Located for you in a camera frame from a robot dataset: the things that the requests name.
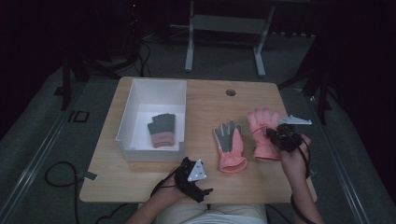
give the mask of pink glove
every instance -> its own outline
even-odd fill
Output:
[[[224,173],[236,173],[245,169],[248,161],[242,157],[244,143],[241,137],[241,126],[235,127],[233,121],[230,121],[228,126],[221,124],[214,133],[220,154],[219,169]]]
[[[266,128],[276,128],[278,117],[278,112],[272,112],[268,108],[256,108],[254,112],[247,113],[250,131],[256,143],[254,157],[259,161],[280,159],[278,149],[266,135]]]

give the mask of glove cuff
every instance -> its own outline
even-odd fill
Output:
[[[248,165],[248,160],[244,157],[235,157],[231,153],[223,153],[219,169],[224,173],[237,173],[245,169]]]
[[[259,161],[279,161],[279,150],[274,147],[273,145],[257,145],[256,149],[254,150],[254,158]]]
[[[151,135],[151,143],[154,147],[172,147],[175,143],[173,133],[155,133]]]

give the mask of glove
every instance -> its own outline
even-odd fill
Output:
[[[148,124],[151,135],[151,143],[154,147],[172,147],[175,143],[175,119],[174,114],[161,114],[152,118]]]
[[[219,169],[224,173],[236,173],[247,167],[248,161],[242,157],[244,143],[242,142],[241,126],[230,121],[228,126],[221,124],[214,134],[218,143],[220,162]]]
[[[247,118],[250,131],[256,143],[254,157],[259,161],[279,160],[279,151],[266,135],[266,129],[275,129],[277,126],[278,112],[272,112],[268,108],[256,108],[254,112],[248,112]]]

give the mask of person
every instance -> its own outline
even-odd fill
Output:
[[[302,134],[305,143],[300,149],[309,160],[308,146],[311,140]],[[299,212],[313,223],[324,223],[306,183],[306,166],[299,150],[280,150],[282,169],[289,180],[293,200]],[[174,186],[175,179],[168,178],[163,186]],[[127,224],[192,224],[192,223],[267,223],[263,206],[259,204],[211,204],[177,203],[187,197],[178,188],[160,188],[128,220]],[[295,223],[305,223],[295,215]]]

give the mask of gray floor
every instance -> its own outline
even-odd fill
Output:
[[[168,43],[159,41],[155,35],[145,40],[149,50],[142,47],[141,55],[144,59],[149,55],[148,67],[145,68],[147,77],[279,84],[295,75],[313,37],[269,36],[262,54],[266,77],[257,76],[252,48],[245,41],[242,47],[237,47],[231,43],[198,38],[193,70],[185,73],[187,42],[184,35],[175,36]],[[138,77],[139,69],[137,63],[118,73],[121,76]],[[62,112],[61,97],[53,95],[56,87],[62,85],[62,69],[49,77],[0,143],[2,223],[75,222],[73,187],[52,187],[45,182],[44,174],[57,161],[70,161],[79,171],[88,169],[117,83],[117,80],[98,76],[92,76],[88,83],[74,82],[74,100],[68,110]],[[311,126],[299,126],[297,131],[313,140],[311,168],[316,173],[312,180],[318,194],[320,213],[327,223],[394,223],[395,206],[348,116],[329,97],[332,110],[326,112],[327,125],[322,126],[316,116],[316,102],[301,93],[303,86],[304,80],[280,93],[289,114],[314,122]],[[73,110],[90,112],[88,122],[68,121]],[[35,168],[35,172],[26,172],[26,168]],[[65,183],[73,180],[72,174],[67,166],[57,166],[51,176],[54,181]],[[18,185],[19,180],[27,184],[22,188]],[[79,201],[79,221],[94,223],[97,218],[110,215],[119,205]],[[292,220],[289,204],[272,206]],[[136,204],[129,204],[122,207],[112,219],[101,223],[122,223],[135,209]],[[271,208],[268,208],[268,212],[272,223],[286,223]]]

